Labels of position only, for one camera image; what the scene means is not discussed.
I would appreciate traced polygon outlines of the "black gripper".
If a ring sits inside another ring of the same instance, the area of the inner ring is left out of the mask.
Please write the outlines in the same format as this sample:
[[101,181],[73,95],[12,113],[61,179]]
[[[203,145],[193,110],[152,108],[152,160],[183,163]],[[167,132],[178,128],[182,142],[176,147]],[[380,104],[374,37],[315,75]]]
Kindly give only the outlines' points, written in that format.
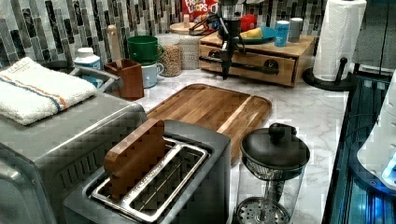
[[219,36],[222,40],[219,55],[222,78],[226,79],[232,66],[233,40],[241,33],[241,18],[244,14],[245,0],[218,0],[218,2]]

